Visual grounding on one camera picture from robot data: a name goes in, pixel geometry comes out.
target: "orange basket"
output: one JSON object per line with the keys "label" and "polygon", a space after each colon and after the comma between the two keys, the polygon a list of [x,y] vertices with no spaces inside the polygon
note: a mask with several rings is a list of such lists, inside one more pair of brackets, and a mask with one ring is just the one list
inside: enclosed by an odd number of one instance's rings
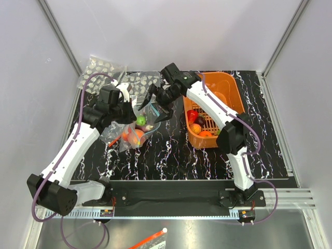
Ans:
{"label": "orange basket", "polygon": [[[235,79],[227,73],[223,72],[211,72],[204,73],[206,86],[227,106],[235,110],[237,113],[243,113],[244,108],[240,97],[239,89]],[[191,145],[196,149],[203,148],[216,148],[217,132],[219,130],[216,123],[212,118],[194,101],[183,97],[186,124],[188,129],[189,141]],[[199,115],[205,118],[205,125],[202,127],[202,131],[209,131],[213,136],[202,137],[192,132],[189,127],[187,111],[195,110]]]}

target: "gray floor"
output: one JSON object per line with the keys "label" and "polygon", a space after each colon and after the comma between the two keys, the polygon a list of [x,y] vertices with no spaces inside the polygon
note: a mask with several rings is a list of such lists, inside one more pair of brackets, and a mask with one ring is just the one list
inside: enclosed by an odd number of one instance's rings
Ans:
{"label": "gray floor", "polygon": [[[257,211],[258,218],[266,211]],[[64,220],[64,233],[70,234],[86,219]],[[111,220],[107,223],[109,243],[100,248],[129,248],[166,227],[166,248],[313,248],[301,211],[277,210],[270,220],[254,226],[226,225],[214,220]],[[90,224],[68,238],[76,248],[90,249],[102,237],[102,228]],[[67,248],[61,240],[60,220],[43,225],[37,248]]]}

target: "gray wall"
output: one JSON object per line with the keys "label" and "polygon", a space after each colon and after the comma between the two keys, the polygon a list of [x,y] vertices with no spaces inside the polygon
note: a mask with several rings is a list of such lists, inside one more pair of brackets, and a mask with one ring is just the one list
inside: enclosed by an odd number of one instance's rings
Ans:
{"label": "gray wall", "polygon": [[81,67],[263,70],[300,0],[48,0]]}
{"label": "gray wall", "polygon": [[332,245],[332,1],[311,1],[267,77],[302,187]]}
{"label": "gray wall", "polygon": [[77,76],[35,0],[0,4],[0,241],[22,248],[26,180],[59,150]]}

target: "black marble tabletop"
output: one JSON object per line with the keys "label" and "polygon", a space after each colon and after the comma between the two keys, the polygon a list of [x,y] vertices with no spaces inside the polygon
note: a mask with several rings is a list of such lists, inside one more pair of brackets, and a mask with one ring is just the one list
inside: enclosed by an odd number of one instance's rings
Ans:
{"label": "black marble tabletop", "polygon": [[[248,157],[253,175],[256,178],[288,178],[256,72],[226,73],[236,79],[245,112],[250,116],[250,125],[261,139],[262,147],[259,154]],[[128,79],[136,76],[137,74],[129,76]],[[133,94],[143,93],[158,77],[145,79],[140,88],[133,87]],[[95,95],[87,93],[85,105],[91,104],[95,98]],[[77,117],[78,106],[73,124]],[[256,144],[250,134],[248,150],[254,151]],[[191,146],[188,141],[183,100],[179,98],[174,104],[173,118],[162,122],[160,128],[143,147],[120,153],[119,141],[108,147],[101,140],[97,140],[78,165],[73,179],[95,179],[101,176],[123,180],[178,180],[231,179],[233,174],[227,156],[217,148],[195,149]]]}

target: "plastic basket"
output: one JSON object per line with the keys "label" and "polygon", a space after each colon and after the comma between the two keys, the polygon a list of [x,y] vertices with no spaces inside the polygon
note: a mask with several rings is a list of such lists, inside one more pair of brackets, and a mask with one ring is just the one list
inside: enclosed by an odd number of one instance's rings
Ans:
{"label": "plastic basket", "polygon": [[[237,87],[237,83],[235,79],[223,72],[211,72],[204,73],[205,74],[205,84],[206,86],[226,105],[235,110],[237,113],[243,113],[244,108],[242,104],[242,100],[240,97],[239,89]],[[212,118],[194,101],[191,101],[188,98],[183,97],[184,109],[186,115],[186,125],[188,129],[188,136],[191,145],[196,149],[202,148],[216,148],[217,143],[217,131],[219,127],[212,120]],[[202,131],[209,131],[213,136],[210,137],[202,137],[196,135],[192,132],[189,127],[187,111],[195,110],[199,113],[199,115],[205,118],[205,125],[202,127]]]}

